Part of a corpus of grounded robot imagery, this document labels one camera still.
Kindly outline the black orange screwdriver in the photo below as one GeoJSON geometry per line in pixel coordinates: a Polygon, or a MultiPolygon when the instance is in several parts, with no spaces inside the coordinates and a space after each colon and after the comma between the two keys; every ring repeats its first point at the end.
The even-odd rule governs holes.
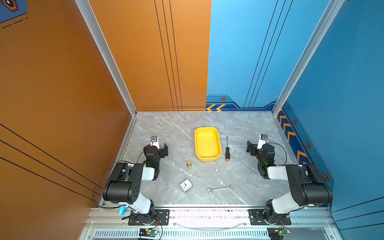
{"type": "Polygon", "coordinates": [[[225,152],[225,158],[226,158],[226,161],[229,162],[230,161],[230,157],[231,157],[231,153],[230,153],[230,146],[229,146],[229,138],[226,137],[226,152],[225,152]]]}

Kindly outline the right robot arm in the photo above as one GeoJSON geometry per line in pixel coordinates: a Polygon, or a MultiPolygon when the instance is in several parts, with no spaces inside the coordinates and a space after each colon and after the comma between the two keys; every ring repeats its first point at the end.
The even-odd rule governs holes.
{"type": "Polygon", "coordinates": [[[263,210],[249,210],[252,225],[289,225],[290,213],[332,203],[332,191],[315,165],[277,166],[274,146],[263,141],[248,141],[247,152],[257,158],[264,179],[287,181],[290,188],[283,196],[268,200],[263,210]]]}

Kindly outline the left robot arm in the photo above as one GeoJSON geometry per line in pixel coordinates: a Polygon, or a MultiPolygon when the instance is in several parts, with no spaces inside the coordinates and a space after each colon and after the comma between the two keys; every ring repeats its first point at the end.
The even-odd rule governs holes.
{"type": "Polygon", "coordinates": [[[106,182],[103,199],[118,204],[120,216],[127,209],[131,214],[123,219],[130,218],[133,224],[151,225],[156,219],[154,202],[140,193],[143,181],[155,181],[160,173],[160,161],[168,156],[168,146],[158,148],[151,144],[144,147],[146,160],[131,165],[128,162],[117,163],[106,182]]]}

